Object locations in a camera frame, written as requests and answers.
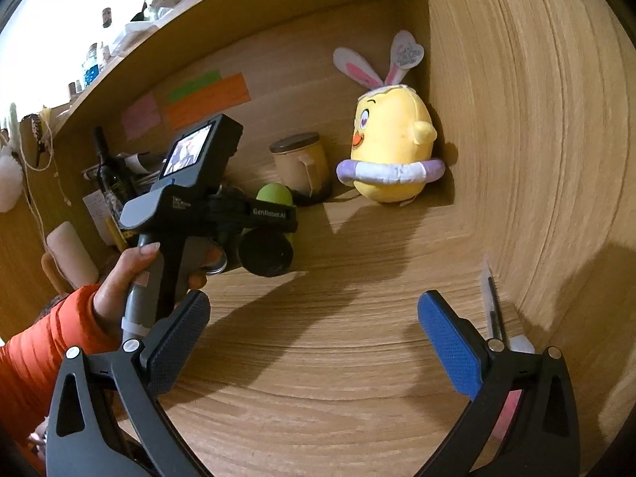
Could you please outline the left hand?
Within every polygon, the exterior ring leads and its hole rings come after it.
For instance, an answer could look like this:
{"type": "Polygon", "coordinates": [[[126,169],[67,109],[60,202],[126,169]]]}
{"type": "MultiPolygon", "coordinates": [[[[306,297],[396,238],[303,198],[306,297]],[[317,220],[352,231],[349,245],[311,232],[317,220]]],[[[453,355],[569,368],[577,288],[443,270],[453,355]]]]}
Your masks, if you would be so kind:
{"type": "Polygon", "coordinates": [[[127,293],[134,280],[159,257],[159,242],[125,250],[93,297],[92,308],[101,329],[120,336],[127,293]]]}

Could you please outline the orange sleeve forearm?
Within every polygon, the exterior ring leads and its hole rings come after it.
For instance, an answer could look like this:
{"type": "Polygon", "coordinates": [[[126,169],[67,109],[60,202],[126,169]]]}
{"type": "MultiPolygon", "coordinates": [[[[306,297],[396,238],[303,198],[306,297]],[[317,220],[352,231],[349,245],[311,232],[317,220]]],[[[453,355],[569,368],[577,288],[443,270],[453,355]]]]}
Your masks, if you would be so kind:
{"type": "Polygon", "coordinates": [[[124,293],[108,284],[81,287],[59,298],[27,330],[1,347],[1,474],[40,476],[43,464],[29,452],[28,436],[50,411],[66,351],[87,354],[118,346],[115,329],[124,293]]]}

